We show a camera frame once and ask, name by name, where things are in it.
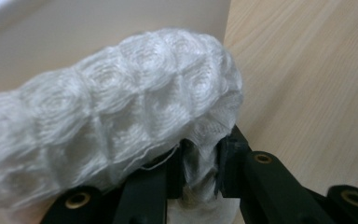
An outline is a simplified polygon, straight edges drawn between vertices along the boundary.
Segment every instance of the white container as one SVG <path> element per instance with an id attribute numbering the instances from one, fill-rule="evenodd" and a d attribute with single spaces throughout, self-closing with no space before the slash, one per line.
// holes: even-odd
<path id="1" fill-rule="evenodd" d="M 0 0 L 0 91 L 142 31 L 183 27 L 223 41 L 230 0 Z M 0 223 L 6 223 L 0 215 Z"/>

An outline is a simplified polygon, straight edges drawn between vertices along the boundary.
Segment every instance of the white cloth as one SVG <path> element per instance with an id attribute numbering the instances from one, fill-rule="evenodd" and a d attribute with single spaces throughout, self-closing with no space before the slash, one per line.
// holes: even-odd
<path id="1" fill-rule="evenodd" d="M 213 195 L 214 146 L 241 101 L 229 53 L 181 29 L 134 35 L 38 75 L 0 93 L 0 207 L 35 223 L 63 191 L 116 188 L 186 138 L 196 147 L 185 158 L 185 200 L 169 203 L 170 222 L 229 223 L 238 201 Z"/>

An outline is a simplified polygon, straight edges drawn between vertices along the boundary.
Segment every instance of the wooden table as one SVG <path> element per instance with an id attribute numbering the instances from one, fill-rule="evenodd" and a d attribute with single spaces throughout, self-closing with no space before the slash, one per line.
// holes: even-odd
<path id="1" fill-rule="evenodd" d="M 323 195 L 358 187 L 358 1 L 232 0 L 225 45 L 251 148 Z"/>

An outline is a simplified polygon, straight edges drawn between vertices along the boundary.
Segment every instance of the wooden surface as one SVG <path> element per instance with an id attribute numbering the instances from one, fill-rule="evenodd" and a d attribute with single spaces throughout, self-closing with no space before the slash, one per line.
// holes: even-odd
<path id="1" fill-rule="evenodd" d="M 232 0 L 225 45 L 251 148 L 323 195 L 358 187 L 358 0 Z"/>

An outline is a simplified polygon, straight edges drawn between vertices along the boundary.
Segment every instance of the waffle weave fabric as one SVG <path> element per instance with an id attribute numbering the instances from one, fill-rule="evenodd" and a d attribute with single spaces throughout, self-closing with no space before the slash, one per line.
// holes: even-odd
<path id="1" fill-rule="evenodd" d="M 0 93 L 0 207 L 13 222 L 37 223 L 67 189 L 117 188 L 188 139 L 185 198 L 169 202 L 169 222 L 229 223 L 238 201 L 213 195 L 214 147 L 241 102 L 230 54 L 183 29 L 130 36 L 40 74 Z"/>

